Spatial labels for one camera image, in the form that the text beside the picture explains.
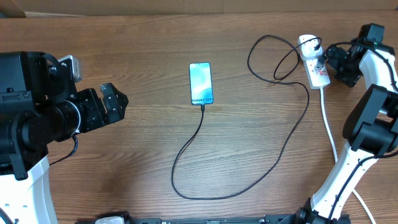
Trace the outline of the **Samsung Galaxy smartphone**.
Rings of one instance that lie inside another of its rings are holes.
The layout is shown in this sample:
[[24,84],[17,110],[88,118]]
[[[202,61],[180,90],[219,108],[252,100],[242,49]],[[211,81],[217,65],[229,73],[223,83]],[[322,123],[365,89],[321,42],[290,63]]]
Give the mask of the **Samsung Galaxy smartphone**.
[[209,62],[191,63],[189,65],[190,96],[193,105],[208,105],[214,102]]

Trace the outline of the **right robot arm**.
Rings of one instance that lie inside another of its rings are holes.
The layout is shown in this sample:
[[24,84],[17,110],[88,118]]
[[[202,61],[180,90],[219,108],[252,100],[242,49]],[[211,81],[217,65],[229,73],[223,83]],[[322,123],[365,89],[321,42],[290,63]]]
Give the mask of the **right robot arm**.
[[326,181],[282,223],[350,223],[341,211],[362,176],[378,160],[397,155],[396,54],[382,43],[383,36],[384,26],[370,23],[347,43],[348,50],[342,48],[343,42],[323,50],[320,38],[310,34],[298,38],[306,72],[317,72],[308,79],[311,88],[322,88],[320,80],[327,76],[329,65],[336,79],[350,87],[363,77],[366,92],[345,122],[346,142]]

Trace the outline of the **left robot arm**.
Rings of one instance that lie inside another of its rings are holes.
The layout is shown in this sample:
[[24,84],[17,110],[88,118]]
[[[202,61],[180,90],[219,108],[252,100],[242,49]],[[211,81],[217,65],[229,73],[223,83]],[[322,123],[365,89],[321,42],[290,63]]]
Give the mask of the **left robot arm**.
[[48,145],[124,118],[124,93],[111,83],[78,91],[81,79],[72,55],[1,54],[2,223],[56,223]]

